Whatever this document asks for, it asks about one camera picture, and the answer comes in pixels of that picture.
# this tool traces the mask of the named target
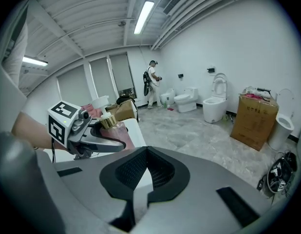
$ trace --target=bottle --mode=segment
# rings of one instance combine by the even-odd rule
[[[105,106],[109,104],[108,98],[109,96],[103,96],[92,101],[93,107],[100,108],[103,113],[101,118],[99,118],[103,126],[103,128],[100,129],[102,136],[118,139],[126,143],[126,148],[124,150],[134,149],[134,144],[129,136],[125,123],[117,122],[114,115],[106,112]]]

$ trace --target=fluorescent light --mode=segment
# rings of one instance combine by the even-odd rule
[[[139,16],[139,19],[137,20],[137,24],[134,30],[135,34],[140,34],[141,30],[143,28],[143,25],[147,19],[147,17],[149,16],[149,13],[151,12],[152,7],[154,6],[153,2],[150,1],[146,1],[144,3],[143,9],[141,11],[141,14]]]
[[[48,63],[46,61],[36,60],[36,59],[33,59],[33,58],[29,58],[29,57],[23,57],[23,62],[28,62],[28,63],[40,65],[40,66],[43,66],[43,67],[48,65]]]

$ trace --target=cardboard box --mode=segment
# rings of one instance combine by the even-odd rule
[[[273,99],[239,96],[236,120],[231,137],[259,151],[266,142],[278,112],[278,104]]]
[[[135,118],[131,100],[126,100],[120,105],[107,107],[106,111],[110,112],[112,115],[115,115],[117,121]]]

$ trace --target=floor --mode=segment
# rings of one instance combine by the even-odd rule
[[[267,143],[258,152],[229,136],[233,128],[230,120],[210,124],[204,121],[201,107],[187,113],[177,112],[175,104],[172,107],[174,111],[157,107],[139,109],[139,126],[147,145],[211,160],[255,188],[280,158],[278,152],[296,153],[296,143],[289,139],[278,152]]]

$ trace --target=toilet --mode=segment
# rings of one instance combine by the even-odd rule
[[[271,134],[268,137],[268,145],[278,150],[295,129],[291,121],[294,111],[294,96],[289,89],[282,89],[276,98],[279,110]]]
[[[222,119],[227,108],[227,81],[223,73],[218,73],[214,79],[211,97],[203,101],[203,112],[205,121],[215,123]]]
[[[174,101],[180,113],[185,113],[197,109],[196,100],[198,99],[198,89],[189,87],[185,93],[174,97]]]
[[[174,103],[175,91],[169,88],[164,94],[160,95],[161,104],[172,105]]]

